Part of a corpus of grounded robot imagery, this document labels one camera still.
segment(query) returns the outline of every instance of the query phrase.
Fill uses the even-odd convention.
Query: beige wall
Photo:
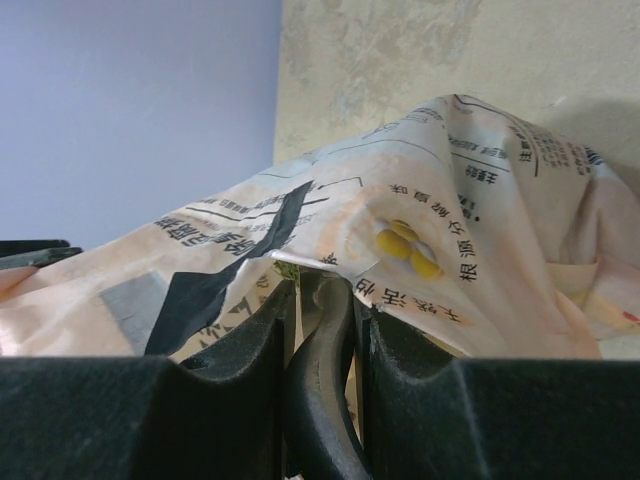
[[[639,25],[640,0],[284,0],[276,162],[466,93],[640,187]]]

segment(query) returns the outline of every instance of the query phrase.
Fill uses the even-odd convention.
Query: printed plastic bag
[[[639,240],[595,152],[452,95],[5,287],[0,348],[183,358],[259,308],[283,260],[461,355],[638,357]]]

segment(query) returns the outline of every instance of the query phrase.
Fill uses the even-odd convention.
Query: black handle
[[[79,247],[47,248],[0,258],[0,270],[19,267],[43,268],[82,253]]]
[[[370,479],[347,409],[344,386],[355,345],[351,287],[342,279],[319,286],[322,317],[285,374],[284,432],[305,480]]]
[[[66,240],[0,240],[0,257],[70,246],[71,244]]]

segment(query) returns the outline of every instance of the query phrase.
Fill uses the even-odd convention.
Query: wall
[[[0,239],[94,247],[268,167],[280,13],[0,2]]]
[[[284,0],[276,159],[450,93],[590,144],[640,193],[637,0]]]

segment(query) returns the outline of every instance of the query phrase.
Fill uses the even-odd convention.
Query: light blue wall
[[[0,239],[89,248],[272,161],[280,0],[0,0]]]

